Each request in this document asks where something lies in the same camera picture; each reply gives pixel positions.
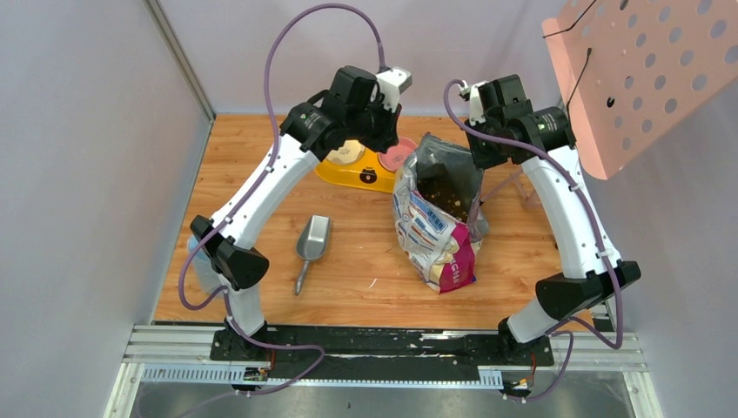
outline scoop handle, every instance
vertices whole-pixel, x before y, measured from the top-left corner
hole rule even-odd
[[[295,296],[299,295],[300,291],[302,290],[302,284],[305,281],[305,276],[307,275],[307,267],[310,265],[309,260],[305,260],[305,264],[302,265],[302,270],[300,270],[300,274],[298,275],[298,280],[295,282]]]

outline wood surface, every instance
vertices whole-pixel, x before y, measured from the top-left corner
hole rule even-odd
[[[196,214],[209,217],[237,191],[269,149],[271,132],[266,116],[218,116],[171,259],[155,313],[157,320],[223,320],[221,299],[197,312],[186,310],[179,302],[178,273],[187,254],[189,224]],[[465,135],[449,118],[403,117],[398,132],[418,142],[431,132],[466,145]],[[513,170],[512,165],[487,170],[482,190],[491,190]],[[261,281],[267,321],[496,328],[500,320],[534,297],[537,280],[559,272],[560,259],[543,209],[524,208],[514,185],[502,189],[482,210],[491,232],[477,257],[477,282],[438,295],[420,281],[399,248],[390,194],[331,185],[315,173],[309,174],[267,221],[258,238],[256,248],[271,261]],[[332,219],[330,244],[323,258],[312,263],[301,295],[295,296],[295,278],[302,266],[295,244],[313,214]],[[185,289],[190,302],[205,297],[192,267]]]

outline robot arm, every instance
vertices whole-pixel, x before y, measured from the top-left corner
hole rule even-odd
[[[375,152],[386,152],[396,145],[399,96],[411,83],[410,73],[400,68],[377,75],[351,66],[339,69],[329,90],[290,110],[280,126],[278,149],[269,150],[236,194],[210,219],[198,215],[191,222],[190,229],[198,240],[215,225],[226,222],[205,243],[204,251],[221,284],[231,289],[233,315],[248,334],[264,324],[258,283],[269,268],[269,260],[254,248],[264,224],[290,190],[347,139],[357,139]],[[269,165],[274,152],[277,157]],[[233,206],[259,178],[259,187],[229,218]]]
[[[521,345],[538,339],[561,320],[613,294],[602,255],[613,264],[621,288],[639,279],[641,271],[634,261],[622,260],[600,223],[582,177],[574,134],[564,111],[558,107],[533,111],[518,76],[465,86],[461,96],[470,104],[466,124],[475,131],[534,145],[561,164],[577,180],[575,188],[583,191],[603,234],[605,251],[600,253],[584,206],[550,163],[520,148],[488,143],[467,134],[474,163],[479,168],[491,168],[509,159],[522,166],[539,194],[560,251],[561,273],[539,281],[535,299],[500,323],[500,332],[507,334],[510,344]],[[479,108],[484,117],[481,123],[479,116],[474,116]]]

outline pink pegboard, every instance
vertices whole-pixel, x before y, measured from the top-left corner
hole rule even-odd
[[[590,3],[569,0],[543,32]],[[597,0],[546,42],[565,102],[592,48],[569,113],[585,170],[608,179],[738,78],[738,0]]]

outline bag of kibble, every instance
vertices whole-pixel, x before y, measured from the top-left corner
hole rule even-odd
[[[482,178],[468,149],[429,133],[395,177],[399,245],[438,293],[476,281],[474,261],[488,230],[480,211]]]

